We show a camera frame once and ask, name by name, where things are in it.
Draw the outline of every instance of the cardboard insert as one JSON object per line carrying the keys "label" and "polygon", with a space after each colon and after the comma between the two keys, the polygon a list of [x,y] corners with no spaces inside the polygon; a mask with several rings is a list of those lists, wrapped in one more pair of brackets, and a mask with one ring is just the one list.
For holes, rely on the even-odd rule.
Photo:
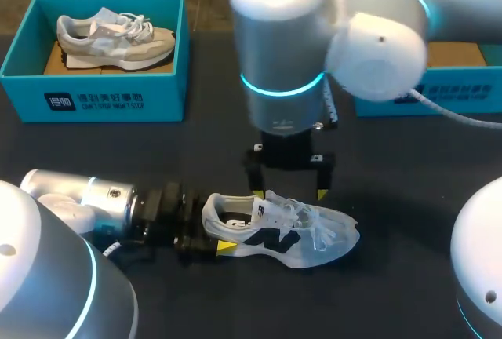
{"label": "cardboard insert", "polygon": [[53,50],[50,53],[44,75],[117,75],[117,74],[170,74],[173,72],[173,58],[169,58],[166,64],[149,68],[144,71],[124,71],[118,67],[97,67],[69,69],[63,63],[62,50],[59,43],[54,42]]}
{"label": "cardboard insert", "polygon": [[[432,42],[428,46],[427,67],[483,67],[485,58],[475,43]],[[61,60],[61,48],[54,42],[53,51],[45,66],[44,75],[116,75],[116,74],[166,74],[173,72],[173,62],[145,71],[123,71],[118,67],[68,69]]]}

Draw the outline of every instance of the shoe heel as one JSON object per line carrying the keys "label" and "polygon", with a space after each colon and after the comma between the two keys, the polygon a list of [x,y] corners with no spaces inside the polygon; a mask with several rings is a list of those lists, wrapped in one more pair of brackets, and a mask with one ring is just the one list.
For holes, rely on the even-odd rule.
{"label": "shoe heel", "polygon": [[66,67],[67,68],[96,68],[101,66],[97,63],[94,56],[73,56],[67,55]]}

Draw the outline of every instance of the shoe box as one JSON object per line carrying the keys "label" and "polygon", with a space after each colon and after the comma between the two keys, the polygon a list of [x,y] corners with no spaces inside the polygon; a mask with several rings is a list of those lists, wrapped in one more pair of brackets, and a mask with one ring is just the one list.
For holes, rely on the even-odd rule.
{"label": "shoe box", "polygon": [[[102,7],[142,14],[154,27],[174,31],[171,60],[141,72],[67,69],[57,19],[90,18]],[[184,0],[32,0],[0,69],[0,83],[23,122],[180,122],[189,42]]]}
{"label": "shoe box", "polygon": [[[416,90],[456,113],[502,112],[502,46],[434,42],[428,48]],[[408,96],[382,103],[355,99],[355,111],[360,117],[438,114]]]}

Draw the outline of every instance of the shoe sole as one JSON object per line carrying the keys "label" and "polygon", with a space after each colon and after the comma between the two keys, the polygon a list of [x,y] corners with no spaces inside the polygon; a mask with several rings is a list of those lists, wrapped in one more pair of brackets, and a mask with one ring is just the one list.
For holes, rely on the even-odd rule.
{"label": "shoe sole", "polygon": [[151,58],[148,60],[139,61],[128,61],[128,60],[117,60],[114,58],[107,58],[104,56],[76,56],[76,55],[66,55],[66,67],[71,69],[83,69],[83,68],[96,68],[96,67],[106,67],[113,66],[121,68],[124,71],[142,71],[161,63],[165,59],[169,58],[173,54],[173,50]]}
{"label": "shoe sole", "polygon": [[348,242],[347,246],[343,247],[342,251],[338,252],[329,252],[324,257],[312,257],[312,258],[295,258],[289,257],[287,253],[281,254],[277,253],[274,250],[269,250],[263,246],[250,246],[244,243],[239,243],[232,250],[227,252],[221,252],[219,255],[224,257],[250,257],[252,255],[266,255],[269,257],[273,257],[283,263],[286,267],[289,268],[311,268],[317,267],[322,264],[327,264],[329,262],[335,261],[347,253],[349,253],[354,246],[359,241],[359,233]]}

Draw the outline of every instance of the blue box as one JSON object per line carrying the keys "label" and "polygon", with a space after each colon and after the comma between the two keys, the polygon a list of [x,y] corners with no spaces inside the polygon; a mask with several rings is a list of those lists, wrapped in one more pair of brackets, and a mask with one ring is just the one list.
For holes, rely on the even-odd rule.
{"label": "blue box", "polygon": [[[416,87],[429,100],[461,114],[502,112],[502,46],[479,46],[483,67],[428,68]],[[355,99],[360,117],[437,115],[412,97],[375,103]]]}
{"label": "blue box", "polygon": [[[142,14],[154,26],[175,31],[173,72],[44,76],[58,17],[85,19],[102,7]],[[179,122],[184,117],[189,42],[184,0],[32,0],[0,69],[0,82],[23,122]],[[119,101],[100,102],[111,95]],[[51,99],[64,100],[64,108],[49,105]]]}

